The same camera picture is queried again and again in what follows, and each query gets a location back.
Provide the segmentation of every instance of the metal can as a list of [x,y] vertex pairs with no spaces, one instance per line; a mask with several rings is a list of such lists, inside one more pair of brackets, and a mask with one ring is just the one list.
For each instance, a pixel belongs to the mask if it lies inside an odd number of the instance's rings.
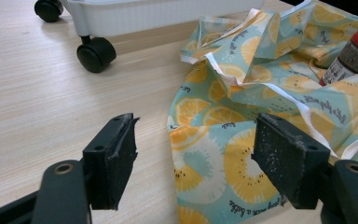
[[358,31],[327,68],[319,81],[322,86],[358,74]]

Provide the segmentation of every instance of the kiwi slice pattern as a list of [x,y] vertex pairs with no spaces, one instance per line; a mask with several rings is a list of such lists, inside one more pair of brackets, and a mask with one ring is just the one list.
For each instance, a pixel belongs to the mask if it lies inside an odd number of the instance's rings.
[[358,75],[319,85],[357,30],[357,16],[312,1],[200,18],[180,51],[193,65],[167,122],[180,223],[241,223],[284,202],[251,159],[259,113],[358,161]]

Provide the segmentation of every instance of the crumpled cloth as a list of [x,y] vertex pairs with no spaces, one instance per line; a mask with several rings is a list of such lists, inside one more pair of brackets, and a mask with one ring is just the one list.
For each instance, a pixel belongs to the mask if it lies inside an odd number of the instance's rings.
[[243,21],[200,18],[167,122],[180,223],[239,223],[282,203],[251,159],[258,113],[358,161],[358,75],[318,84],[357,30],[357,16],[312,1]]

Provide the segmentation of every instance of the caster wheel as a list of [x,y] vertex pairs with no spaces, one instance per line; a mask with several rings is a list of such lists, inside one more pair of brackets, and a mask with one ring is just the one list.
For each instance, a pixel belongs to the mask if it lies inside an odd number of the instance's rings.
[[94,37],[77,48],[77,58],[90,72],[101,73],[116,58],[116,51],[105,38]]
[[37,0],[34,4],[34,12],[43,21],[55,22],[61,16],[63,6],[59,0]]

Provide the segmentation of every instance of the wooden table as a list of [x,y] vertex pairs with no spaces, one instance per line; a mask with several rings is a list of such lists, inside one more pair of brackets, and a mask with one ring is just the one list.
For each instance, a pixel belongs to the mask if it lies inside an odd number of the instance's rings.
[[[265,9],[289,5],[266,0]],[[189,64],[179,48],[195,22],[108,38],[117,59],[101,74],[80,64],[81,44],[64,11],[56,23],[34,0],[0,0],[0,206],[38,190],[51,164],[79,160],[112,117],[132,112],[138,158],[118,211],[92,211],[94,223],[177,223],[166,121]],[[246,223],[320,223],[317,210],[287,204]]]

